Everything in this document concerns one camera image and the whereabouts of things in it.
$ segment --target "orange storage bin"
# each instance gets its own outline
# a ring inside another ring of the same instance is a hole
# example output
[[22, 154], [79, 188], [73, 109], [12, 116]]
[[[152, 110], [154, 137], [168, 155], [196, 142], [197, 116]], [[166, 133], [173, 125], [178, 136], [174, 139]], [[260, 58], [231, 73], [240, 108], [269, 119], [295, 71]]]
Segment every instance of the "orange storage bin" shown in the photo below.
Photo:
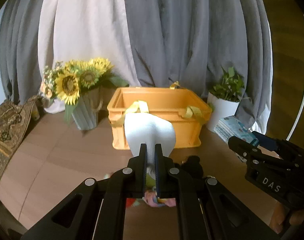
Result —
[[[172, 123], [176, 134], [175, 148], [200, 146], [200, 123], [194, 116], [183, 118], [181, 115], [188, 106], [195, 106], [201, 110], [205, 121], [208, 121], [212, 109], [194, 92], [188, 89], [118, 88], [108, 104], [109, 120], [111, 122], [119, 120], [126, 109], [138, 100], [147, 102], [150, 114]], [[129, 149], [124, 125], [112, 127], [112, 132], [113, 147], [120, 150]]]

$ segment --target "brown table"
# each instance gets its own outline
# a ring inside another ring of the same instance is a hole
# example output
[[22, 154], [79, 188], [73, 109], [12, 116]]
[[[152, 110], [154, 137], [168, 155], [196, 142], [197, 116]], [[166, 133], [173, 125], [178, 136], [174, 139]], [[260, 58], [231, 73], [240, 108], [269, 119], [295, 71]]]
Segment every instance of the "brown table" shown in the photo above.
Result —
[[[203, 127], [202, 145], [175, 149], [170, 157], [180, 163], [198, 155], [205, 175], [215, 176], [265, 223], [275, 200], [245, 180], [246, 164], [238, 160], [216, 134]], [[63, 113], [46, 114], [25, 138], [0, 181], [0, 200], [27, 229], [88, 177], [103, 179], [127, 166], [130, 151], [112, 147], [108, 119], [82, 133], [64, 123]], [[178, 239], [175, 208], [128, 208], [124, 239]]]

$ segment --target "metal rivet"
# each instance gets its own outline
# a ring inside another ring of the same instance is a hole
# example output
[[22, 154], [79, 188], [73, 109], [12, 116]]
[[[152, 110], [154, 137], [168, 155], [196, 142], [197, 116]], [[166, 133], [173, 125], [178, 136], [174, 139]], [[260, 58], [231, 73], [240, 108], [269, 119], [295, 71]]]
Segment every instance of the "metal rivet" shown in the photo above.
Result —
[[131, 174], [132, 173], [132, 169], [131, 168], [124, 168], [123, 169], [123, 173], [124, 174]]
[[92, 186], [94, 184], [94, 182], [95, 182], [94, 179], [87, 179], [84, 183], [87, 186]]
[[180, 170], [178, 168], [170, 168], [170, 173], [171, 174], [178, 174]]
[[217, 180], [214, 178], [209, 178], [209, 179], [207, 179], [207, 183], [209, 185], [215, 186], [217, 184]]

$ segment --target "human hand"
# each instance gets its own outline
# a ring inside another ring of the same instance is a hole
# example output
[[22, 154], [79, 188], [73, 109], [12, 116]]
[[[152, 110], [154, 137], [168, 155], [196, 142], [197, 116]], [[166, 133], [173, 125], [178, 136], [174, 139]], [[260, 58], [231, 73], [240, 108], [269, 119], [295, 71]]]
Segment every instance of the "human hand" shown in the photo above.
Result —
[[[269, 227], [272, 228], [277, 234], [283, 230], [283, 223], [286, 218], [286, 211], [283, 204], [277, 202], [274, 209], [274, 213], [269, 223]], [[290, 224], [293, 226], [301, 225], [304, 221], [304, 209], [295, 211], [290, 217]]]

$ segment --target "gray curtain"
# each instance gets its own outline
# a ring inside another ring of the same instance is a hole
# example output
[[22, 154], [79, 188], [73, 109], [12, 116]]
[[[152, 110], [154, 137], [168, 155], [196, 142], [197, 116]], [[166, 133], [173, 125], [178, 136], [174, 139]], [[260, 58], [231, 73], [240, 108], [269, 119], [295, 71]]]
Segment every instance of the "gray curtain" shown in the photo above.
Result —
[[234, 66], [246, 85], [236, 116], [248, 128], [253, 125], [269, 94], [270, 43], [262, 0], [125, 0], [125, 6], [143, 86], [179, 81], [206, 98], [222, 76], [221, 66]]
[[8, 0], [0, 24], [0, 74], [7, 99], [24, 104], [38, 93], [38, 29], [43, 0]]

